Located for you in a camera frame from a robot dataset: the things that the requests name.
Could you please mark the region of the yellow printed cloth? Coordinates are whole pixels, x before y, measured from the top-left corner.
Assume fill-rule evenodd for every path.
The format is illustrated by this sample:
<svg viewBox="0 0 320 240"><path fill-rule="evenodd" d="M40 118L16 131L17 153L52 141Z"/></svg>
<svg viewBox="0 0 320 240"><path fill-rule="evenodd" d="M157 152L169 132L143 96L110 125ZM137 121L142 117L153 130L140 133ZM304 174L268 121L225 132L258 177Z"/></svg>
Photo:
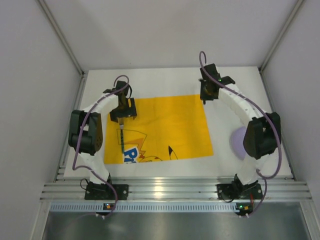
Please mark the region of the yellow printed cloth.
<svg viewBox="0 0 320 240"><path fill-rule="evenodd" d="M124 153L120 127L106 122L105 164L185 160L214 155L206 114L198 94L140 98L137 117L124 119Z"/></svg>

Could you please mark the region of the fork with teal handle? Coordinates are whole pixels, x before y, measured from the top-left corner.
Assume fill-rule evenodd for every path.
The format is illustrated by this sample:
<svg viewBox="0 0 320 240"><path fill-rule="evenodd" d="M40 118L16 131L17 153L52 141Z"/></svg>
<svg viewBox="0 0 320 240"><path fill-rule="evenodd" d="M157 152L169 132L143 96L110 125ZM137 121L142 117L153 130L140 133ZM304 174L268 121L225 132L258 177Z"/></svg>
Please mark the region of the fork with teal handle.
<svg viewBox="0 0 320 240"><path fill-rule="evenodd" d="M120 118L118 120L119 127L120 127L120 143L121 143L121 153L125 152L125 144L124 144L124 119Z"/></svg>

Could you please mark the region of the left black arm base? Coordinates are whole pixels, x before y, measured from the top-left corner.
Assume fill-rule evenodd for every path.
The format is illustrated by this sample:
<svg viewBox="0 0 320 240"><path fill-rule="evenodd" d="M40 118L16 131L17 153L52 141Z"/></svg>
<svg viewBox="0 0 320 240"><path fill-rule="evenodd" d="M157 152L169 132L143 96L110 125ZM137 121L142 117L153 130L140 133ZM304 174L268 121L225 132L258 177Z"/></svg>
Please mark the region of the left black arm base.
<svg viewBox="0 0 320 240"><path fill-rule="evenodd" d="M129 195L128 184L112 184L115 192L117 193L118 200L127 200ZM106 184L96 184L89 182L85 190L85 200L115 200L116 195L114 191Z"/></svg>

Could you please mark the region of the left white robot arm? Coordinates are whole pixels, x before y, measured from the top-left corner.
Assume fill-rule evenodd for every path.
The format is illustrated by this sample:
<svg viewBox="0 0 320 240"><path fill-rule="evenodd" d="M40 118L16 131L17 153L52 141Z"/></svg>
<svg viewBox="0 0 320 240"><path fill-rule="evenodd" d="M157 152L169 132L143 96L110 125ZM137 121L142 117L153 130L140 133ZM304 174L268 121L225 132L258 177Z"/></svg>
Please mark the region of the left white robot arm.
<svg viewBox="0 0 320 240"><path fill-rule="evenodd" d="M120 143L124 147L124 121L136 118L137 110L129 81L115 80L113 88L106 89L93 104L82 110L73 110L70 115L68 145L75 150L72 170L89 171L89 182L97 185L112 185L111 174L101 154L104 145L103 120L119 125Z"/></svg>

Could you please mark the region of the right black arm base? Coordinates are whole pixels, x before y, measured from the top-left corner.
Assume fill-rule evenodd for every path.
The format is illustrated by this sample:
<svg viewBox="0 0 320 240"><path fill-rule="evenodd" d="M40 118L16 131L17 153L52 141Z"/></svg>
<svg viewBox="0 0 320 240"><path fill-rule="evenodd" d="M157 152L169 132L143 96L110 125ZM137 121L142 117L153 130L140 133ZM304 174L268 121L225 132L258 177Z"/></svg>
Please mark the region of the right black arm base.
<svg viewBox="0 0 320 240"><path fill-rule="evenodd" d="M263 196L261 185L256 181L251 184L241 185L232 183L221 183L217 186L218 199L231 200L260 200Z"/></svg>

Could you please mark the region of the lilac plate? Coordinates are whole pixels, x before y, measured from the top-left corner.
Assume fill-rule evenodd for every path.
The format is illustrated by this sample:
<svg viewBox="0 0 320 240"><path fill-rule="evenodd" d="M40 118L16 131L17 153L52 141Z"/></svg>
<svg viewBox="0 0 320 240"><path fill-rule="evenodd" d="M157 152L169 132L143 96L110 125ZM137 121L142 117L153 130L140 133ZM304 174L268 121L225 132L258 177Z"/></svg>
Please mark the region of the lilac plate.
<svg viewBox="0 0 320 240"><path fill-rule="evenodd" d="M232 152L241 161L245 159L247 154L243 144L246 130L247 128L245 126L234 130L229 139Z"/></svg>

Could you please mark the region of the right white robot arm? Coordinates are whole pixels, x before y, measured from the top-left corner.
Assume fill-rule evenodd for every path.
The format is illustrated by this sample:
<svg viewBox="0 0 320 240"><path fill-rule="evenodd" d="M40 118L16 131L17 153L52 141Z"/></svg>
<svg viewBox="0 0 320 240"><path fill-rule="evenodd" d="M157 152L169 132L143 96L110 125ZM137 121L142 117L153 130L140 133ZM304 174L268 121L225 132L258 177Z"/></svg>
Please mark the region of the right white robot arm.
<svg viewBox="0 0 320 240"><path fill-rule="evenodd" d="M274 178L282 164L281 118L278 113L268 113L245 97L230 76L222 77L215 64L200 67L200 99L203 103L219 100L239 117L242 127L235 130L229 143L233 153L242 160L240 170L230 183L236 196L258 186L258 177ZM275 172L269 177L261 174L261 167L272 157L278 158Z"/></svg>

